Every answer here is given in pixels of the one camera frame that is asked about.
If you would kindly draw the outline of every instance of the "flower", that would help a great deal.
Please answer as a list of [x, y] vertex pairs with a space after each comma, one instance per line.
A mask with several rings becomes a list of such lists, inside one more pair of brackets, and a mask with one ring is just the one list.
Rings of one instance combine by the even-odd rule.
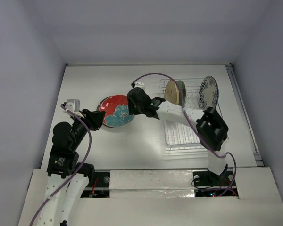
[[115, 108], [113, 114], [105, 117], [107, 126], [121, 127], [130, 122], [134, 115], [129, 115], [128, 105], [119, 105]]

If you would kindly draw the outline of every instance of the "white wall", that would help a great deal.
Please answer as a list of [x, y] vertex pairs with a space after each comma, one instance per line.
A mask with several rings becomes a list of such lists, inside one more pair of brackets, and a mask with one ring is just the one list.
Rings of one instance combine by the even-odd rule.
[[34, 0], [68, 63], [232, 62], [268, 0]]
[[265, 165], [283, 201], [283, 0], [270, 1], [234, 64]]
[[18, 223], [65, 68], [31, 3], [0, 0], [0, 226]]

